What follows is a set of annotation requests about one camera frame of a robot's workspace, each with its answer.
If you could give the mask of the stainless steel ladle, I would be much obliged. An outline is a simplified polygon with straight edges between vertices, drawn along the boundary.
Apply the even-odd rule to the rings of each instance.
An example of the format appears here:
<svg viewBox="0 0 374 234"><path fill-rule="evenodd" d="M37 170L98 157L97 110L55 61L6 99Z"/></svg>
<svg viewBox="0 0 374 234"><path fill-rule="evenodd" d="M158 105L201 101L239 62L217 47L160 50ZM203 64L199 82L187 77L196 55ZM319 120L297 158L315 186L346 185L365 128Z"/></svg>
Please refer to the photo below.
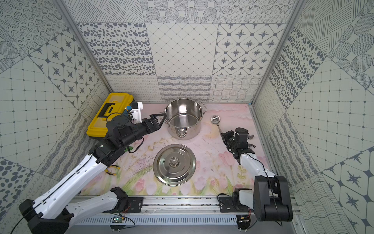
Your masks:
<svg viewBox="0 0 374 234"><path fill-rule="evenodd" d="M218 115L213 115L211 118L210 118L210 121L212 124L216 125L218 130L219 130L219 134L221 137L223 137L223 131L222 129L220 128L219 126L219 123L221 121L221 118L218 116Z"/></svg>

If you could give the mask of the stainless steel pot lid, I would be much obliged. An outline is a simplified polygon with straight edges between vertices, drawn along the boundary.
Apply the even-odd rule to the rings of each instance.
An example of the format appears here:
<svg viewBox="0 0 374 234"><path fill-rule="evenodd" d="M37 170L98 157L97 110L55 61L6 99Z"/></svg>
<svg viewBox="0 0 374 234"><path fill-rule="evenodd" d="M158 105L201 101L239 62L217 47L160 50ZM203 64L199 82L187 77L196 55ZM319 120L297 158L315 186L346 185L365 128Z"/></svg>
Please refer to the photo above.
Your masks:
<svg viewBox="0 0 374 234"><path fill-rule="evenodd" d="M193 151L182 144L171 144L161 149L153 162L156 179L164 185L175 187L190 180L196 170Z"/></svg>

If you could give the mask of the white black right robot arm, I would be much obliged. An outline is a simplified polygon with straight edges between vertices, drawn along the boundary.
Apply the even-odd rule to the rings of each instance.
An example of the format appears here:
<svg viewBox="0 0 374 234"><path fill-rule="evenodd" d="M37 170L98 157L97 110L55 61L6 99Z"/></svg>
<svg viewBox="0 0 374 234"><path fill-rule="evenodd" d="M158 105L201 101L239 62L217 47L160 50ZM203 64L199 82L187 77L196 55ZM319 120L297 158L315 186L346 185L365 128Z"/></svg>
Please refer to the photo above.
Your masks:
<svg viewBox="0 0 374 234"><path fill-rule="evenodd" d="M219 194L217 200L222 213L249 210L258 221L274 221L279 225L293 220L292 202L285 177L268 170L252 150L255 146L248 140L244 128L220 133L224 145L241 167L254 179L253 189L236 188L231 196Z"/></svg>

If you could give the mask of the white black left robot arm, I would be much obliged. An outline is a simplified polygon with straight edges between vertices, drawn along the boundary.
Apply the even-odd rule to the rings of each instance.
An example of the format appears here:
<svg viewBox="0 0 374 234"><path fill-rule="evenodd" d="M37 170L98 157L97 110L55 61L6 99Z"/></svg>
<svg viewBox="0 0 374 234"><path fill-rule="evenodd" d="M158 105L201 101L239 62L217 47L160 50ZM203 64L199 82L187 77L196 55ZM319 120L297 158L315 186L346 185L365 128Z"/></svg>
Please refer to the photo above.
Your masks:
<svg viewBox="0 0 374 234"><path fill-rule="evenodd" d="M113 165L130 145L158 131L166 114L153 114L139 123L118 115L106 124L108 132L66 177L35 200L26 199L19 210L33 234L64 234L78 222L102 212L122 213L131 203L125 191L114 187L102 196L81 203L71 200L92 179Z"/></svg>

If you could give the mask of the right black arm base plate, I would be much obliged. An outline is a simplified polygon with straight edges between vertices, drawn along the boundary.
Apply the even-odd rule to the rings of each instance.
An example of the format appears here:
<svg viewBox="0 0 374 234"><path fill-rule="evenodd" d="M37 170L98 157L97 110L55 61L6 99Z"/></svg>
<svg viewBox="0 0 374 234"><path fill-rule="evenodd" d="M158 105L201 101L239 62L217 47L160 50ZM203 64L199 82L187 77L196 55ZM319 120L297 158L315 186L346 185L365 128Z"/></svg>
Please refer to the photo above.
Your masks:
<svg viewBox="0 0 374 234"><path fill-rule="evenodd" d="M248 213L248 210L251 210L251 208L242 205L238 199L233 197L219 196L217 200L221 213Z"/></svg>

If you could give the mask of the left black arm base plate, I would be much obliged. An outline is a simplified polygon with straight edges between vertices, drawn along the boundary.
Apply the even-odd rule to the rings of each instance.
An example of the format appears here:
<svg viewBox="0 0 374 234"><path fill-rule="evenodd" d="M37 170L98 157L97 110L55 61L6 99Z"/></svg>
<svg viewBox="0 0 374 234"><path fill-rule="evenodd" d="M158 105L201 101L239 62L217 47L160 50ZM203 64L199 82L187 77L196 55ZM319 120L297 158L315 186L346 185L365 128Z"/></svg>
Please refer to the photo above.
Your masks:
<svg viewBox="0 0 374 234"><path fill-rule="evenodd" d="M143 197L122 198L119 200L116 209L120 213L140 213L143 201Z"/></svg>

